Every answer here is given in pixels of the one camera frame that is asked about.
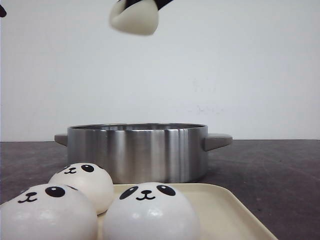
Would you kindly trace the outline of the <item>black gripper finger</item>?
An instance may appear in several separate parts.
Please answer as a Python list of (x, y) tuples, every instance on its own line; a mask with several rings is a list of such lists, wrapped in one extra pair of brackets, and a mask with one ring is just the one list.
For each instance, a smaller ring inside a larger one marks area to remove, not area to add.
[(166, 5), (171, 3), (172, 1), (173, 0), (154, 0), (158, 10), (162, 9), (163, 7), (165, 7)]
[(129, 8), (130, 6), (136, 4), (137, 2), (138, 2), (137, 0), (126, 0), (125, 4), (124, 4), (124, 7), (125, 8)]
[(0, 5), (0, 17), (4, 18), (7, 15), (6, 10), (4, 9), (4, 7), (2, 5)]

